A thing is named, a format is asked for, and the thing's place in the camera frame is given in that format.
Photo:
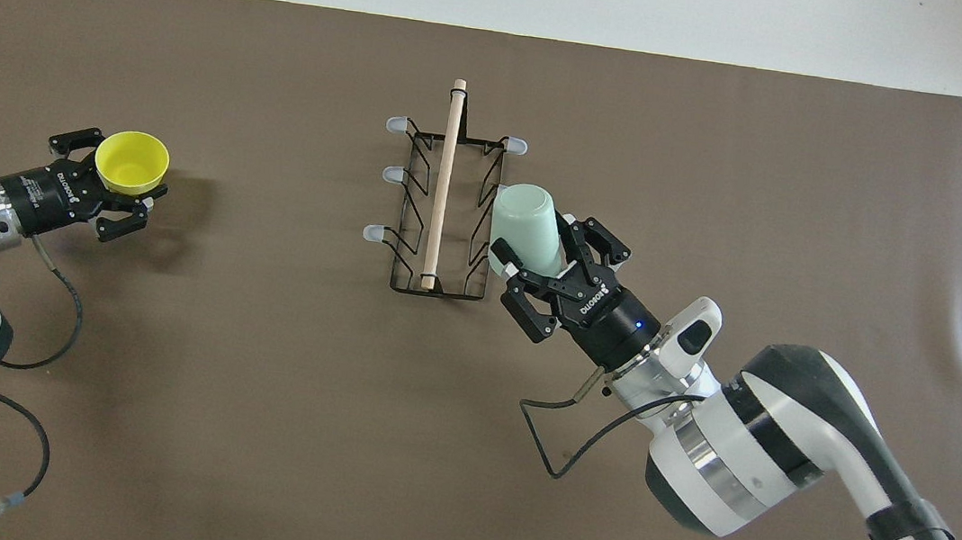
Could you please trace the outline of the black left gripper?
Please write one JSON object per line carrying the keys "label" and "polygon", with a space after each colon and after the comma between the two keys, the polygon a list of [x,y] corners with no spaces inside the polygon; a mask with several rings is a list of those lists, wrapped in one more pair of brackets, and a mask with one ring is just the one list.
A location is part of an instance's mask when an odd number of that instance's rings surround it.
{"label": "black left gripper", "polygon": [[[96,128],[55,134],[49,138],[49,151],[55,158],[50,166],[0,177],[22,234],[37,236],[96,217],[96,237],[107,243],[147,227],[154,200],[165,197],[169,186],[160,184],[137,196],[105,191],[94,171],[98,168],[95,153],[105,138],[102,129]],[[73,152],[85,148],[90,152],[83,159],[71,160]],[[103,211],[126,212],[127,216],[115,220],[99,215],[101,203]]]}

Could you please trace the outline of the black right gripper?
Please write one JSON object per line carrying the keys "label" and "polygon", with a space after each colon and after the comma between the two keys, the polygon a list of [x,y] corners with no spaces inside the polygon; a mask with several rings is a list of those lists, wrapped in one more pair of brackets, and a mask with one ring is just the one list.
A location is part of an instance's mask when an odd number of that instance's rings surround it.
{"label": "black right gripper", "polygon": [[[563,214],[559,238],[563,267],[552,275],[526,270],[505,239],[493,241],[492,253],[506,284],[501,304],[530,341],[542,343],[556,329],[565,329],[595,365],[617,371],[661,332],[657,316],[616,280],[614,272],[630,260],[632,251],[591,217]],[[577,263],[594,265],[596,259],[598,265],[587,277]],[[549,285],[556,280],[568,296],[554,294]]]}

